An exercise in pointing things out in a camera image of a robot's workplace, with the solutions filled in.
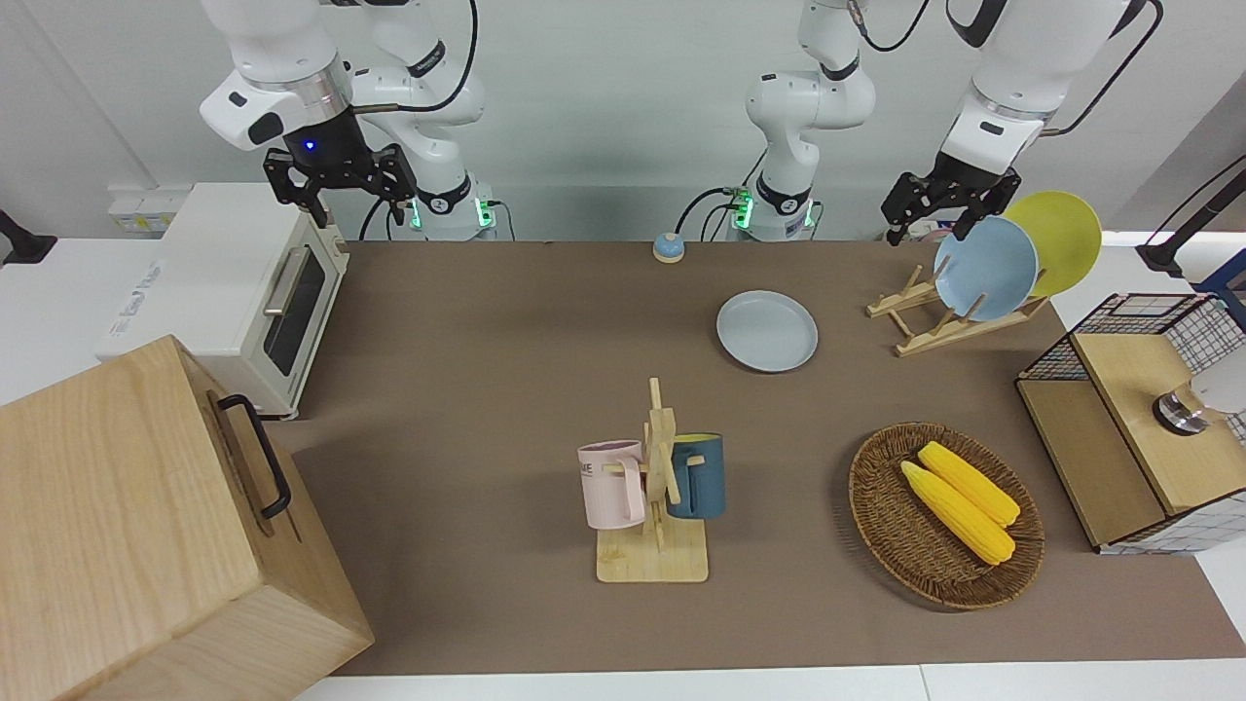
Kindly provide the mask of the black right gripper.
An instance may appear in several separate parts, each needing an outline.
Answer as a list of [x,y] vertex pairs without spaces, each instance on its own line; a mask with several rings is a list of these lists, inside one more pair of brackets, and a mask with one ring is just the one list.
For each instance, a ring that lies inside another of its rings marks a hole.
[[392,225],[404,225],[417,177],[401,144],[369,148],[354,108],[293,131],[283,142],[284,149],[269,148],[264,156],[264,176],[278,203],[299,207],[316,228],[326,228],[320,188],[360,188],[388,205]]

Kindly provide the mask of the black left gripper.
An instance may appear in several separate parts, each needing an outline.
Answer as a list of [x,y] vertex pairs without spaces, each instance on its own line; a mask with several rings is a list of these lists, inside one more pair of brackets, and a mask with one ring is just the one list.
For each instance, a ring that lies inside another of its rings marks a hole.
[[1022,177],[1011,167],[1006,173],[997,174],[964,163],[954,156],[937,154],[931,176],[918,176],[911,171],[901,173],[886,195],[881,204],[887,222],[885,242],[900,244],[913,223],[939,210],[943,194],[952,197],[954,204],[963,208],[952,234],[956,240],[964,240],[986,217],[1006,210],[1020,182]]

